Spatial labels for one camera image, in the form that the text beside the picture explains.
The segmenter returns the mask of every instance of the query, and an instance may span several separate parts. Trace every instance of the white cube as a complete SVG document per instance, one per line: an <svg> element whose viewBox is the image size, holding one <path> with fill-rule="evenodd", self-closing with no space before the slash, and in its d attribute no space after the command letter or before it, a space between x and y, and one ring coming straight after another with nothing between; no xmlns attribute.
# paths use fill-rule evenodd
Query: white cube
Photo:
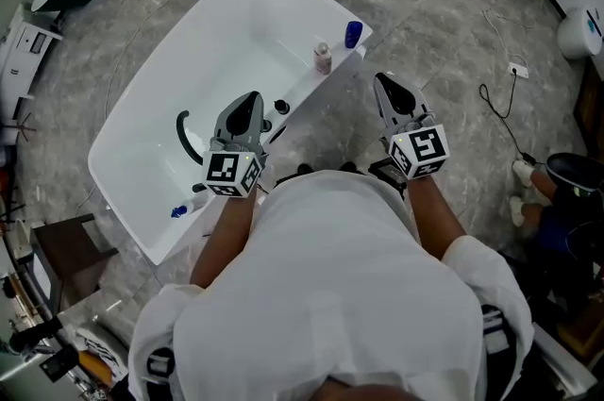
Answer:
<svg viewBox="0 0 604 401"><path fill-rule="evenodd" d="M255 153L206 151L203 159L202 182L219 196L247 197L262 171Z"/></svg>
<svg viewBox="0 0 604 401"><path fill-rule="evenodd" d="M436 173L450 156L443 125L393 135L389 153L407 179Z"/></svg>

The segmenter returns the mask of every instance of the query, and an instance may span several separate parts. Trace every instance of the forearm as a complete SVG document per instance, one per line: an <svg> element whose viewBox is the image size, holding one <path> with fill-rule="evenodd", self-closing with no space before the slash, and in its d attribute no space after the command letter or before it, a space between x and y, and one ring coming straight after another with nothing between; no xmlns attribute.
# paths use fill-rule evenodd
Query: forearm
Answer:
<svg viewBox="0 0 604 401"><path fill-rule="evenodd" d="M449 245L465 235L465 230L431 176L413 179L407 187L422 246L440 260Z"/></svg>
<svg viewBox="0 0 604 401"><path fill-rule="evenodd" d="M247 198L230 198L191 273L191 283L206 289L243 250L254 215L256 189Z"/></svg>

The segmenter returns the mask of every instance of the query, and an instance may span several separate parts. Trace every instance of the shirt sleeve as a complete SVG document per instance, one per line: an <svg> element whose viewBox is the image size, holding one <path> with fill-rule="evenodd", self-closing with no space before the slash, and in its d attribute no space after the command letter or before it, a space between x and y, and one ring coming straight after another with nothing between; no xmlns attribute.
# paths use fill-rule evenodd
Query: shirt sleeve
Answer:
<svg viewBox="0 0 604 401"><path fill-rule="evenodd" d="M145 398L142 376L146 375L148 355L157 343L171 339L180 313L203 291L196 285L166 285L144 306L128 352L128 388L137 400Z"/></svg>
<svg viewBox="0 0 604 401"><path fill-rule="evenodd" d="M522 362L532 345L534 330L527 299L505 259L474 237L465 235L451 243L443 263L474 291L481 305L500 309L516 334L518 355L507 395L520 377Z"/></svg>

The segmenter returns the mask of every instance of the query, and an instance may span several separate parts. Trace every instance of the black shoe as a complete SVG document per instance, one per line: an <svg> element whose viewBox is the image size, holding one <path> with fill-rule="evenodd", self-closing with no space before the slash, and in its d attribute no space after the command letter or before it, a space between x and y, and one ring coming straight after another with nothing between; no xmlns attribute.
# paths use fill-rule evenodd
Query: black shoe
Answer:
<svg viewBox="0 0 604 401"><path fill-rule="evenodd" d="M314 170L306 163L302 163L298 166L298 174L299 175L307 175L308 173L313 173Z"/></svg>
<svg viewBox="0 0 604 401"><path fill-rule="evenodd" d="M342 166L340 166L340 171L346 171L347 173L358 173L357 165L352 161L347 161Z"/></svg>

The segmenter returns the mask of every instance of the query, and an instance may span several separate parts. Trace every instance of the person's right arm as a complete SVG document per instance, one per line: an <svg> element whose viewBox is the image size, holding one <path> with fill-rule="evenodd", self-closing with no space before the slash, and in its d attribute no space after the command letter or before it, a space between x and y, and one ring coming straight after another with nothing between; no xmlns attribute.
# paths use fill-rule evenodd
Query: person's right arm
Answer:
<svg viewBox="0 0 604 401"><path fill-rule="evenodd" d="M407 188L422 246L442 260L446 249L465 235L465 230L431 176L412 179Z"/></svg>

